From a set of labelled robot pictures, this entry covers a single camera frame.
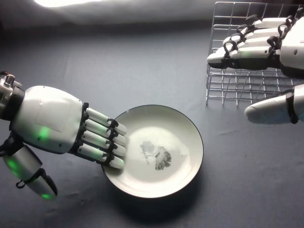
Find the wire rack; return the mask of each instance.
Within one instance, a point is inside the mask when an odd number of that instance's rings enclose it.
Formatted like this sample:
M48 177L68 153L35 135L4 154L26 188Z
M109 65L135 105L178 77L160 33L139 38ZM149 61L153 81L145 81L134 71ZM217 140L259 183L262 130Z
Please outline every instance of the wire rack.
M223 46L226 37L236 33L237 27L245 23L246 17L257 14L260 18L287 17L295 15L301 5L270 4L253 2L216 2L211 28L209 55ZM207 95L209 98L236 102L255 102L265 97L276 96L303 80L284 76L279 69L266 70L214 69L207 65Z

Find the back of robotic hand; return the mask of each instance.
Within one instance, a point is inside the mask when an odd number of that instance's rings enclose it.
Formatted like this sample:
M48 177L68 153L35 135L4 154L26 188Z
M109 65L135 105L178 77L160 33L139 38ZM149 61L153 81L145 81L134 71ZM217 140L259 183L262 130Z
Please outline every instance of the back of robotic hand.
M20 179L17 188L27 185L47 200L56 198L57 188L24 143L116 169L124 167L126 127L64 91L47 86L23 91L13 75L1 72L0 118L10 121L10 136L0 146L0 157Z
M295 17L248 17L236 34L223 41L223 47L208 56L208 64L219 69L265 70L273 67L281 69L285 76L304 79L303 13L304 9L300 8ZM303 120L304 85L259 100L245 110L245 115L256 124L295 124Z
M295 17L259 19L252 15L223 47L207 58L213 68L265 70L280 68L293 78L304 78L304 9Z

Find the white plate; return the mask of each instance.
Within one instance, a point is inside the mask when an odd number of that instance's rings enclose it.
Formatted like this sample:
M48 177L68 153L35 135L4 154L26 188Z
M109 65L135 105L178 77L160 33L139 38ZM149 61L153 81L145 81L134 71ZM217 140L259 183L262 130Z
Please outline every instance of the white plate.
M103 167L122 191L143 198L173 194L197 174L203 161L203 141L184 114L160 105L126 111L116 121L127 128L125 168Z

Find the white light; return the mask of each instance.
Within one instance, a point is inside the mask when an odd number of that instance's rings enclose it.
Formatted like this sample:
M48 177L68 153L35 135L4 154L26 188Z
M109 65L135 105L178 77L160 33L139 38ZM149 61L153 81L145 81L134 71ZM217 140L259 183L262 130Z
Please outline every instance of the white light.
M70 6L76 4L83 4L92 1L101 1L101 0L34 0L41 6L45 7L60 7L60 6Z

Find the dark background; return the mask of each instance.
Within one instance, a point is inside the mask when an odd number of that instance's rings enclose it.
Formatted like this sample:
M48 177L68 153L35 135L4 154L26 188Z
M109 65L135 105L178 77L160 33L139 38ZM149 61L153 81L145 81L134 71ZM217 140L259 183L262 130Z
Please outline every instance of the dark background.
M248 103L205 105L213 1L191 1L202 6L201 17L191 20L168 22L159 14L162 23L55 26L40 25L42 18L31 24L31 8L20 11L8 2L0 7L0 66L24 89L52 86L113 118L139 105L170 106L195 123L205 151L187 187L149 200L116 189L96 163L33 149L58 188L57 199L45 201L29 188L17 189L0 161L1 228L304 226L303 123L254 125L244 116ZM17 16L10 20L3 9ZM1 141L8 125L0 122Z

